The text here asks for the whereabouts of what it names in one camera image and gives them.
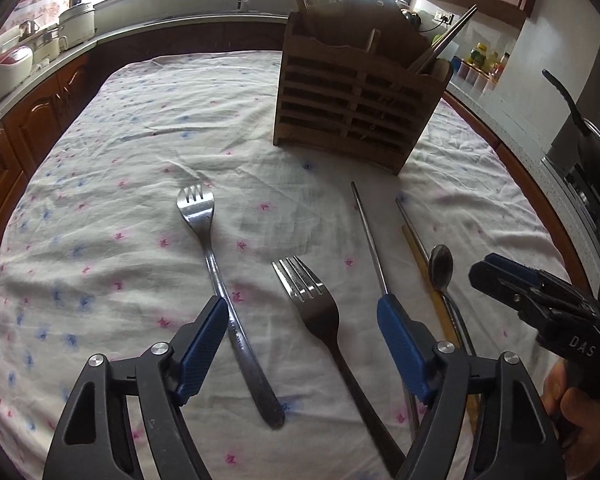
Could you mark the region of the right hand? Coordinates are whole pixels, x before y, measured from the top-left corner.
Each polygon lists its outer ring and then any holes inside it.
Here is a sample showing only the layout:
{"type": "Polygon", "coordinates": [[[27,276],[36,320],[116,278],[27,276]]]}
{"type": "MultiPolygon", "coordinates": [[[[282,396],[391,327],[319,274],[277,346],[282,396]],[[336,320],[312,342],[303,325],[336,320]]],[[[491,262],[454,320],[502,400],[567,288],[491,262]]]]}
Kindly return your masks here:
{"type": "Polygon", "coordinates": [[[600,400],[579,388],[567,387],[564,360],[557,361],[545,377],[541,398],[548,414],[560,413],[577,427],[564,457],[567,478],[579,479],[600,461],[600,400]]]}

